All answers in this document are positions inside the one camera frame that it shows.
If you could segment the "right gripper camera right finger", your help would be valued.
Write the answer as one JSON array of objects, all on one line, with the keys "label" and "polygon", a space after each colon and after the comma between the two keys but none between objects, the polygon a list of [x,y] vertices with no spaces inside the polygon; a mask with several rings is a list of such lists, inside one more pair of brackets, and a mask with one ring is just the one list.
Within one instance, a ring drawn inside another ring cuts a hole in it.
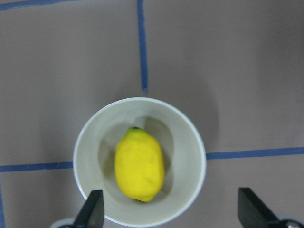
[{"label": "right gripper camera right finger", "polygon": [[280,227],[278,217],[250,188],[238,188],[237,200],[237,217],[242,227]]}]

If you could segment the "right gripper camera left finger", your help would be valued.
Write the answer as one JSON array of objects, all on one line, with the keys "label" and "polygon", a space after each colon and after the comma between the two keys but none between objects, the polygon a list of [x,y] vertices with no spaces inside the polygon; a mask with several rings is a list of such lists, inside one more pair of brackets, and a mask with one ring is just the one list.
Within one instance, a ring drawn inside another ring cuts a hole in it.
[{"label": "right gripper camera left finger", "polygon": [[102,228],[105,219],[104,197],[102,190],[90,192],[77,215],[73,228]]}]

